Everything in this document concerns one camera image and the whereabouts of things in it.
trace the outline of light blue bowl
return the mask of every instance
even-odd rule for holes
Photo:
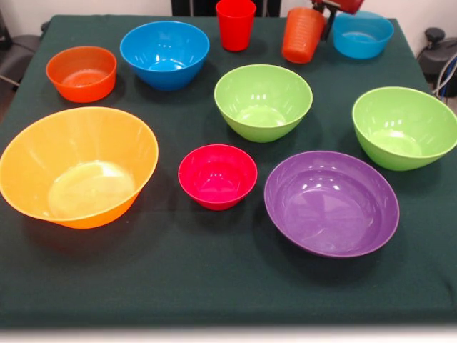
[[[333,45],[353,59],[378,56],[393,36],[392,23],[375,13],[339,14],[333,23]]]
[[[187,86],[201,70],[208,51],[207,35],[179,21],[136,27],[121,41],[121,55],[135,74],[161,91]]]

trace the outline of green cloth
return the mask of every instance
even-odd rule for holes
[[[156,133],[159,164],[132,208],[106,227],[74,230],[21,215],[0,201],[0,325],[3,327],[455,322],[457,287],[456,151],[415,171],[377,168],[401,207],[398,231],[365,257],[315,257],[285,239],[269,219],[263,186],[286,157],[334,150],[372,164],[361,151],[351,108],[379,86],[428,86],[396,21],[384,53],[348,59],[321,42],[308,65],[281,57],[284,19],[256,18],[250,47],[221,48],[216,18],[178,18],[211,41],[201,73],[185,89],[155,91],[119,53],[145,16],[55,16],[0,126],[0,151],[23,128],[68,109],[46,78],[47,61],[78,45],[118,59],[116,88],[97,106],[135,114]],[[277,64],[304,77],[314,103],[287,136],[268,144],[231,131],[213,90],[227,71]],[[211,212],[179,186],[177,168],[192,149],[233,144],[258,164],[258,182],[236,207]]]

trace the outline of small red bowl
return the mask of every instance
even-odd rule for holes
[[[201,206],[221,211],[238,204],[253,189],[257,166],[246,152],[234,146],[205,145],[184,157],[178,180]]]
[[[98,46],[77,46],[49,60],[46,75],[65,99],[87,103],[111,93],[116,66],[116,57],[110,51]]]

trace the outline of large yellow bowl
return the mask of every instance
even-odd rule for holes
[[[38,120],[0,158],[0,192],[19,212],[75,229],[119,218],[157,165],[152,130],[117,109],[81,107]]]

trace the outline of orange bowl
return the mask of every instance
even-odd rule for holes
[[[116,57],[97,46],[59,52],[46,65],[46,75],[65,99],[87,103],[104,98],[116,83]]]
[[[28,126],[0,157],[0,193],[19,212],[90,229],[119,218],[157,165],[152,130],[118,109],[81,107]]]

